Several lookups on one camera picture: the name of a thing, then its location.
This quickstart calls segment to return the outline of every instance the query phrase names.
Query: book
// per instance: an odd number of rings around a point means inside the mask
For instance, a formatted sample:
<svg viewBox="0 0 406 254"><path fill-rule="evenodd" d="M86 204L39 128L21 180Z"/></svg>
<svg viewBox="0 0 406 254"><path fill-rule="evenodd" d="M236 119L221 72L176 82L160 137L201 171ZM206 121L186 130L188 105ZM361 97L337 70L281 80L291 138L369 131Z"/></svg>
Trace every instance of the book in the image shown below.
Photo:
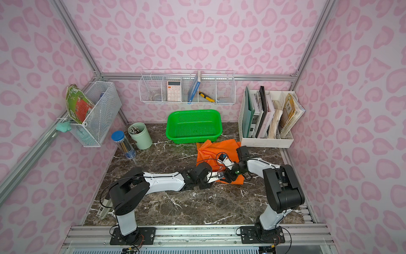
<svg viewBox="0 0 406 254"><path fill-rule="evenodd" d="M282 117L279 122L281 127L281 139L287 137L290 129L295 125L304 112L305 109L292 94L286 96Z"/></svg>
<svg viewBox="0 0 406 254"><path fill-rule="evenodd" d="M266 119L266 115L268 113L268 103L266 102L266 98L265 98L265 88L263 86L261 86L259 88L259 98L261 101L261 108L260 110L262 110L262 114L261 114L261 121L259 122L259 126L257 128L257 132L255 133L255 137L258 139L259 138L259 133L261 132L262 128L263 128L263 123Z"/></svg>
<svg viewBox="0 0 406 254"><path fill-rule="evenodd" d="M274 117L275 114L275 108L274 108L274 104L272 103L272 99L271 99L271 95L270 94L266 94L265 95L265 100L266 100L266 104L267 104L267 109L264 110L263 115L264 117L264 121L262 123L262 126L259 130L259 134L258 134L258 138L268 138L268 130L269 130L269 125L271 124L271 121Z"/></svg>
<svg viewBox="0 0 406 254"><path fill-rule="evenodd" d="M244 114L242 117L242 136L246 138L248 136L249 127L251 126L251 106L249 104L248 87L245 87L244 92Z"/></svg>
<svg viewBox="0 0 406 254"><path fill-rule="evenodd" d="M275 113L274 113L274 117L272 118L271 125L270 125L269 131L268 131L269 139L276 138L276 132L278 131L279 121L281 120L281 116L282 116L282 112L283 112L282 106L277 100L273 101L273 105L275 108Z"/></svg>
<svg viewBox="0 0 406 254"><path fill-rule="evenodd" d="M251 110L252 110L252 119L251 119L251 126L250 130L248 131L248 137L249 138L255 138L255 128L257 126L257 122L259 119L259 107L257 104L257 99L255 97L255 94L249 93L249 98L250 98L250 104L251 104Z"/></svg>
<svg viewBox="0 0 406 254"><path fill-rule="evenodd" d="M75 85L66 89L66 109L69 116L78 124L82 124L95 104Z"/></svg>
<svg viewBox="0 0 406 254"><path fill-rule="evenodd" d="M262 120L262 115L263 115L263 104L262 104L262 99L261 99L261 95L259 93L259 91L257 91L255 93L255 101L256 101L256 105L258 106L258 119L255 122L255 129L254 129L254 133L253 133L253 138L256 138L257 136L257 132L258 129L260 127L261 124L261 120Z"/></svg>
<svg viewBox="0 0 406 254"><path fill-rule="evenodd" d="M199 89L201 81L201 72L197 71L196 76L194 76L192 85L190 86L189 92L188 92L188 102L192 102L195 94L197 93L197 89Z"/></svg>

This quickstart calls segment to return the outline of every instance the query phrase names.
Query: green folder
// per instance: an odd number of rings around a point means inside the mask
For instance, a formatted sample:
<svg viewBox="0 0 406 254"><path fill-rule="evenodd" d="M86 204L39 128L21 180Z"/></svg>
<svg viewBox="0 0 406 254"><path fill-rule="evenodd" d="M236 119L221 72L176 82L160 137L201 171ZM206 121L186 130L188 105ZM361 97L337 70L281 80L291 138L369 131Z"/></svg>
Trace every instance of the green folder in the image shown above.
<svg viewBox="0 0 406 254"><path fill-rule="evenodd" d="M248 131L253 120L254 110L251 108L251 101L249 96L249 89L245 87L245 104L244 104L244 114L242 117L242 136L244 138L248 137Z"/></svg>

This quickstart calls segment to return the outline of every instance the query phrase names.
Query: wall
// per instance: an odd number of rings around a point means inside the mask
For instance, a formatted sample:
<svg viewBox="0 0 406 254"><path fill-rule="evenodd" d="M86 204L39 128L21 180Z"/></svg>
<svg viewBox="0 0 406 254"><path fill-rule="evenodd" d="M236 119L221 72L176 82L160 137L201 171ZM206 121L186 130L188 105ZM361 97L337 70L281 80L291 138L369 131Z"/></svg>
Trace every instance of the wall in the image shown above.
<svg viewBox="0 0 406 254"><path fill-rule="evenodd" d="M46 0L0 3L0 182L93 76Z"/></svg>
<svg viewBox="0 0 406 254"><path fill-rule="evenodd" d="M236 122L241 107L242 94L248 86L251 89L259 89L263 85L265 90L288 90L290 82L242 82L237 81L235 104L232 106L220 106L210 104L145 104L140 101L138 80L111 80L114 82L123 103L121 109L130 122L166 123L168 115L179 110L215 109L220 112L223 122Z"/></svg>
<svg viewBox="0 0 406 254"><path fill-rule="evenodd" d="M71 0L104 72L293 73L324 0Z"/></svg>
<svg viewBox="0 0 406 254"><path fill-rule="evenodd" d="M69 229L88 213L117 148L112 132L100 148L61 133L0 208L0 253L58 253Z"/></svg>
<svg viewBox="0 0 406 254"><path fill-rule="evenodd" d="M296 89L290 149L342 254L406 252L406 2L341 0Z"/></svg>

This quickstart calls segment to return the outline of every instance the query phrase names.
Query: yellow utility knife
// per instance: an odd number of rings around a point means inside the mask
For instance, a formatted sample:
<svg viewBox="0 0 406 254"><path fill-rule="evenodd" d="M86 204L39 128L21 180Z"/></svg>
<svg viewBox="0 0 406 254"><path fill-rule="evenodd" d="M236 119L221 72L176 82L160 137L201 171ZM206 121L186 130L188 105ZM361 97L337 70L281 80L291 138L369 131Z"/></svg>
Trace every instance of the yellow utility knife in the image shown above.
<svg viewBox="0 0 406 254"><path fill-rule="evenodd" d="M203 98L205 98L206 100L208 100L209 102L214 102L214 100L212 98L210 98L209 96L207 96L205 93L203 92L199 92L199 95Z"/></svg>

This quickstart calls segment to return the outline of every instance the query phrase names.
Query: mint green cup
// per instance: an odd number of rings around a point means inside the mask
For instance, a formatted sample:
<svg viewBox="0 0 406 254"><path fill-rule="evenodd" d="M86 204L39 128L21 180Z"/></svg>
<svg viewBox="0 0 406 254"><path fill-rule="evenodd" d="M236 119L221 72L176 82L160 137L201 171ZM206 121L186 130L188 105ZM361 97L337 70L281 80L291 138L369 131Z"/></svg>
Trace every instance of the mint green cup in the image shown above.
<svg viewBox="0 0 406 254"><path fill-rule="evenodd" d="M147 130L145 124L143 124L143 123L134 123L128 128L131 128L133 126L138 127L138 129L141 131L138 134L130 134L130 133L128 133L131 136L131 138L133 140L135 140L135 142L136 142L135 145L140 150L148 149L152 145L152 139L149 136L149 133L148 133L148 130Z"/></svg>

